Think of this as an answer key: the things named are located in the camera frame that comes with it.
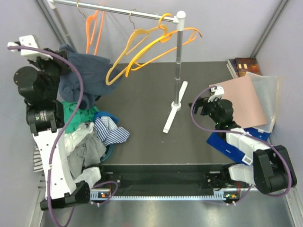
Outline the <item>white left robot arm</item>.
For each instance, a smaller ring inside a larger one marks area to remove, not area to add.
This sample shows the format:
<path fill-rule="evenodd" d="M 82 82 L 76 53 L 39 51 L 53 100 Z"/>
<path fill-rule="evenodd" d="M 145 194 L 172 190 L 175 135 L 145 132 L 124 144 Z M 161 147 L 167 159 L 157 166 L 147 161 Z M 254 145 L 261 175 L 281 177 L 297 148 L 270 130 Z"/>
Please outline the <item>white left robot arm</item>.
<path fill-rule="evenodd" d="M 27 106 L 26 122 L 43 163 L 47 190 L 41 210 L 89 203 L 91 188 L 105 186 L 107 175 L 94 166 L 72 177 L 64 144 L 63 105 L 57 99 L 60 77 L 77 72 L 75 66 L 68 61 L 66 49 L 40 49 L 34 35 L 9 42 L 8 49 L 20 52 L 31 64 L 16 71 L 14 82 Z"/>

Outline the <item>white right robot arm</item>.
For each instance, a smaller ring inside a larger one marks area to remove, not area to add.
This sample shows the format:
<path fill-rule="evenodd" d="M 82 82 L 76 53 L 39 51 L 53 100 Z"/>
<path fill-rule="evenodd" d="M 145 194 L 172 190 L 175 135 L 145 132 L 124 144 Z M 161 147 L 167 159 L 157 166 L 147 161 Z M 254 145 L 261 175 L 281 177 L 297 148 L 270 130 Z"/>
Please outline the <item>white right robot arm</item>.
<path fill-rule="evenodd" d="M 234 161 L 221 175 L 226 187 L 238 181 L 254 185 L 262 194 L 277 196 L 277 191 L 287 194 L 297 185 L 286 147 L 273 146 L 252 136 L 233 119 L 232 102 L 226 99 L 199 97 L 189 103 L 191 115 L 200 111 L 215 123 L 210 140 L 214 147 Z"/>

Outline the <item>navy blue tank top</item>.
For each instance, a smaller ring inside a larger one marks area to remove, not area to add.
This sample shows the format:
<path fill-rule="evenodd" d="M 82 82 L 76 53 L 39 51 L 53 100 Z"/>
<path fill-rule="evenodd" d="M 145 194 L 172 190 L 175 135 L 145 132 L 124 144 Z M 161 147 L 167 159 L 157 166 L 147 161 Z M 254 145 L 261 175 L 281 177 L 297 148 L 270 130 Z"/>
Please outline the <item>navy blue tank top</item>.
<path fill-rule="evenodd" d="M 106 84 L 107 72 L 111 69 L 110 59 L 76 52 L 67 44 L 61 45 L 59 50 L 67 52 L 67 60 L 71 62 L 79 71 L 84 85 L 84 92 L 80 109 L 90 109 L 102 96 L 111 94 L 121 81 L 118 78 L 112 85 Z M 77 102 L 80 96 L 80 82 L 77 75 L 72 72 L 62 75 L 59 84 L 59 94 L 64 101 Z"/>

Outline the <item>yellow orange plastic hanger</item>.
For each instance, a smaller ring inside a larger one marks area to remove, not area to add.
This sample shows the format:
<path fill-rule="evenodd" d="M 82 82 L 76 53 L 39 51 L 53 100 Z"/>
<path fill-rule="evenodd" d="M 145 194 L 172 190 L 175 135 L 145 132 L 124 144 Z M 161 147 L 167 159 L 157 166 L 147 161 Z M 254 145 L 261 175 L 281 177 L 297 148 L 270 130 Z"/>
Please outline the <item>yellow orange plastic hanger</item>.
<path fill-rule="evenodd" d="M 154 45 L 158 44 L 158 43 L 161 43 L 161 44 L 164 44 L 166 43 L 167 41 L 169 41 L 172 36 L 174 34 L 178 34 L 178 35 L 181 35 L 181 37 L 183 37 L 183 34 L 181 34 L 181 32 L 183 31 L 192 31 L 192 34 L 191 36 L 185 41 L 185 42 L 182 42 L 181 41 L 181 47 L 184 46 L 184 45 L 187 45 L 191 42 L 193 42 L 194 40 L 196 40 L 197 38 L 197 34 L 202 38 L 203 35 L 202 33 L 197 29 L 197 28 L 194 28 L 194 27 L 184 27 L 185 25 L 185 17 L 186 17 L 186 14 L 184 11 L 179 11 L 176 16 L 174 17 L 174 20 L 176 21 L 176 24 L 177 24 L 177 29 L 174 30 L 174 31 L 171 31 L 171 32 L 168 32 L 168 29 L 166 27 L 165 24 L 162 24 L 162 20 L 165 18 L 165 17 L 168 17 L 168 16 L 171 16 L 170 13 L 166 13 L 166 14 L 163 14 L 159 21 L 158 21 L 158 26 L 156 28 L 159 28 L 159 29 L 162 29 L 164 32 L 162 34 L 162 36 L 158 37 L 157 39 L 153 40 L 151 43 L 149 43 L 148 45 L 146 45 L 145 47 L 143 47 L 130 61 L 130 63 L 128 64 L 128 66 L 126 67 L 126 71 L 125 71 L 125 76 L 128 77 L 128 74 L 130 71 L 137 71 L 141 68 L 143 68 L 144 66 L 146 66 L 147 64 L 149 63 L 152 63 L 153 61 L 157 60 L 158 58 L 161 58 L 163 57 L 164 55 L 174 51 L 174 50 L 177 50 L 178 49 L 178 44 L 176 47 L 170 49 L 170 50 L 167 50 L 166 52 L 152 58 L 151 60 L 148 60 L 147 62 L 143 63 L 143 64 L 139 64 L 137 61 L 143 56 L 145 55 Z"/>

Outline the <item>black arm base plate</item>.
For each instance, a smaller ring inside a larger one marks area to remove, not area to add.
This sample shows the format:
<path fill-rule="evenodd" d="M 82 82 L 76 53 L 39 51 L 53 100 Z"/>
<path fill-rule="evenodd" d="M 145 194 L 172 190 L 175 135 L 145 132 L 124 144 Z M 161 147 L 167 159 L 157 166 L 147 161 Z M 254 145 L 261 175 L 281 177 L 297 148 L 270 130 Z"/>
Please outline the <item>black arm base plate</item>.
<path fill-rule="evenodd" d="M 115 181 L 119 189 L 142 186 L 196 186 L 200 189 L 222 189 L 234 186 L 222 164 L 140 164 L 103 165 L 102 181 Z"/>

